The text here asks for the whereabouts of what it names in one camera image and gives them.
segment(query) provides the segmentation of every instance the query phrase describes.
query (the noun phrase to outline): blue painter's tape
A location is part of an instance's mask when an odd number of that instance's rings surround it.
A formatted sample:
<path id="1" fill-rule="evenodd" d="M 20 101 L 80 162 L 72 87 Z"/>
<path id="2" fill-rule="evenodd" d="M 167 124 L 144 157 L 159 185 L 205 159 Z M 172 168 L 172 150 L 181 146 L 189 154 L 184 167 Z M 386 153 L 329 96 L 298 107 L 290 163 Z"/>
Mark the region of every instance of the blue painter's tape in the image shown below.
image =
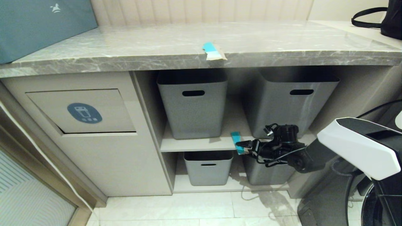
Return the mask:
<path id="1" fill-rule="evenodd" d="M 239 132 L 232 132 L 231 135 L 232 135 L 232 140 L 233 140 L 234 146 L 236 147 L 237 153 L 238 154 L 243 154 L 244 153 L 244 147 L 239 147 L 239 146 L 236 145 L 237 142 L 241 141 L 240 140 L 240 138 L 241 138 L 240 133 Z"/>
<path id="2" fill-rule="evenodd" d="M 202 48 L 205 50 L 205 52 L 217 51 L 212 42 L 206 42 Z"/>

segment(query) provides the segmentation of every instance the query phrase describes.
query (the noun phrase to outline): shelf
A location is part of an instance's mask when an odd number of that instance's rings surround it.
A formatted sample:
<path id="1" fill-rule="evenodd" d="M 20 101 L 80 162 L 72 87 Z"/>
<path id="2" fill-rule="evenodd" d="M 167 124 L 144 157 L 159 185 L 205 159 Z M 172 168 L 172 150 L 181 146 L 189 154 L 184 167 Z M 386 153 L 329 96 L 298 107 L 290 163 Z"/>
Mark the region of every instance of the shelf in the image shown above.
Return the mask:
<path id="1" fill-rule="evenodd" d="M 224 121 L 222 124 L 222 135 L 216 138 L 176 140 L 173 138 L 169 123 L 166 126 L 165 134 L 160 146 L 161 152 L 183 152 L 183 151 L 213 151 L 213 150 L 235 150 L 231 133 L 239 131 L 243 140 L 253 140 L 247 119 L 244 114 L 241 102 L 238 99 L 229 98 L 226 101 Z M 310 144 L 316 136 L 310 130 L 299 139 L 300 142 Z"/>
<path id="2" fill-rule="evenodd" d="M 219 186 L 192 186 L 183 155 L 180 154 L 177 160 L 176 179 L 173 193 L 194 193 L 194 192 L 228 192 L 228 191 L 277 191 L 287 190 L 288 184 L 283 185 L 250 185 L 246 178 L 242 158 L 236 153 L 233 156 L 230 174 L 226 185 Z"/>

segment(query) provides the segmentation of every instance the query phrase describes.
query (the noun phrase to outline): icon sticker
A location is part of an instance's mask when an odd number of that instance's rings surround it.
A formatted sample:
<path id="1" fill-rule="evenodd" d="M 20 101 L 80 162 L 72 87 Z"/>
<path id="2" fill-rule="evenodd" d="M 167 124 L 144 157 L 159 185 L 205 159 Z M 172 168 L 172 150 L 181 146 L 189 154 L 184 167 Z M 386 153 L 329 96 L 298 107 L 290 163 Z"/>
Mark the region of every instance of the icon sticker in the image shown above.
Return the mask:
<path id="1" fill-rule="evenodd" d="M 101 114 L 88 104 L 73 103 L 67 107 L 67 110 L 72 117 L 83 123 L 95 124 L 102 121 Z"/>

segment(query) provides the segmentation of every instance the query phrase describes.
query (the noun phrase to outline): gray storage bin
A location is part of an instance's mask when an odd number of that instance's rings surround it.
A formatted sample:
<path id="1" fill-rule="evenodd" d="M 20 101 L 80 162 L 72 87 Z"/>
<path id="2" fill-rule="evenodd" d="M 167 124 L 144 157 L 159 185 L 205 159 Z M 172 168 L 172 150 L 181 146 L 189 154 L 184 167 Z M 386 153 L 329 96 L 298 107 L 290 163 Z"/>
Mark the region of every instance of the gray storage bin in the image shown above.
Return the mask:
<path id="1" fill-rule="evenodd" d="M 271 67 L 258 71 L 243 99 L 244 112 L 253 137 L 266 139 L 265 125 L 293 124 L 298 136 L 310 127 L 339 83 L 324 68 Z"/>
<path id="2" fill-rule="evenodd" d="M 232 159 L 233 151 L 184 152 L 191 185 L 225 185 Z"/>
<path id="3" fill-rule="evenodd" d="M 243 155 L 244 169 L 251 185 L 282 185 L 287 182 L 295 169 L 287 164 L 266 167 L 255 158 Z"/>
<path id="4" fill-rule="evenodd" d="M 166 70 L 158 87 L 175 139 L 218 137 L 228 79 L 223 70 Z"/>

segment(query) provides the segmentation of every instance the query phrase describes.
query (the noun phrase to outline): marble countertop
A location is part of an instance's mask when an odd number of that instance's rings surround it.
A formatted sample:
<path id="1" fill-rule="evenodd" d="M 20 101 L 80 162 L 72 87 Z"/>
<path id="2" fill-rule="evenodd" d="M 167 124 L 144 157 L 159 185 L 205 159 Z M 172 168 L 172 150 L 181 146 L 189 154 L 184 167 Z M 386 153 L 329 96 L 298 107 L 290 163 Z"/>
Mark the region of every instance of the marble countertop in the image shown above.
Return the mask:
<path id="1" fill-rule="evenodd" d="M 218 44 L 228 60 L 207 61 L 202 46 L 209 41 Z M 401 52 L 397 45 L 311 21 L 99 27 L 0 65 L 0 78 L 188 68 L 391 66 L 402 61 Z"/>

